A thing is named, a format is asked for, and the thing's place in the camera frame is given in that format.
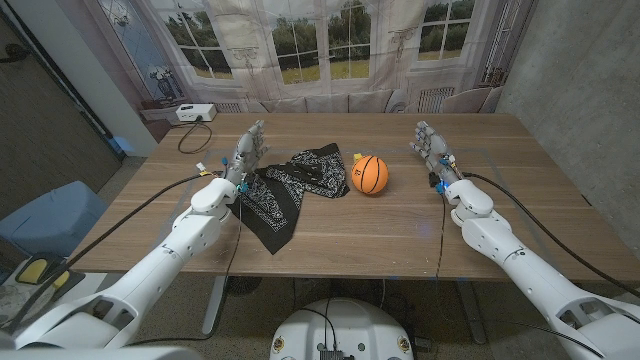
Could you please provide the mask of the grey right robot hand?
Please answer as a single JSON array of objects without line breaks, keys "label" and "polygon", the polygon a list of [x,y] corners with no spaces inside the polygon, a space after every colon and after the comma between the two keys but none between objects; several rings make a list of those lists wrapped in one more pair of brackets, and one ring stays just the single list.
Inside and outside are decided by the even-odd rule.
[{"label": "grey right robot hand", "polygon": [[420,121],[415,128],[415,141],[409,146],[425,162],[430,174],[430,182],[438,178],[437,183],[443,182],[446,186],[461,180],[461,172],[455,164],[455,156],[445,139],[425,121]]}]

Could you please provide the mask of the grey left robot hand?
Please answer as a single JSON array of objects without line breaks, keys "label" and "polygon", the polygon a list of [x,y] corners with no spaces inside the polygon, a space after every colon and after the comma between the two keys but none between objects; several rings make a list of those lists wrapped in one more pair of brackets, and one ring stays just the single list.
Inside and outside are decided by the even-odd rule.
[{"label": "grey left robot hand", "polygon": [[224,178],[238,185],[244,174],[257,168],[268,150],[269,146],[264,144],[264,121],[258,120],[238,139]]}]

